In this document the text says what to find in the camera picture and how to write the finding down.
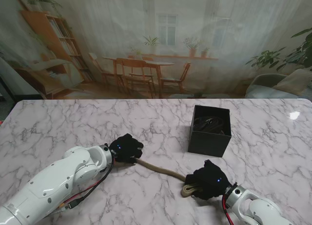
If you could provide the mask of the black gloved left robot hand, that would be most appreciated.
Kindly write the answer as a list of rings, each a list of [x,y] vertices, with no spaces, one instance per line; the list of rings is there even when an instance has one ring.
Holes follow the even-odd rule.
[[[143,147],[144,145],[141,142],[127,133],[114,140],[110,144],[109,150],[117,162],[136,164],[137,159],[142,156]]]

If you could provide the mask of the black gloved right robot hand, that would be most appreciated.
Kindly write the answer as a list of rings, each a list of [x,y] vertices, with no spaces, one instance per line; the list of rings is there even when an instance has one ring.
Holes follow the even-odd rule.
[[[226,194],[233,186],[221,168],[210,160],[205,160],[204,167],[188,174],[184,184],[192,196],[206,201]]]

